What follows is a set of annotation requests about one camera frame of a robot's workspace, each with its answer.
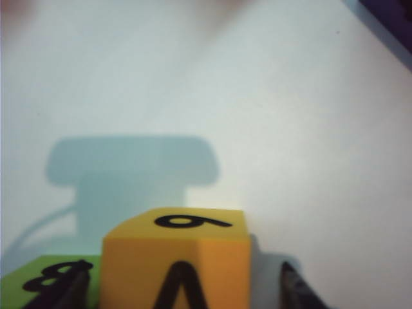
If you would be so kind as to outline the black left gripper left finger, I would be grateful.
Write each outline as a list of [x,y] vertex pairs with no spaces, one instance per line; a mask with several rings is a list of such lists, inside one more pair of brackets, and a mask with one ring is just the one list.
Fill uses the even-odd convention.
[[30,308],[85,308],[93,265],[52,265],[30,280]]

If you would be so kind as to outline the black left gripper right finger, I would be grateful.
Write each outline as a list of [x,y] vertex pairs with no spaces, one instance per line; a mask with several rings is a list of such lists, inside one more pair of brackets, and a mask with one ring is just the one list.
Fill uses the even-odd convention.
[[327,309],[327,305],[288,262],[281,265],[281,308]]

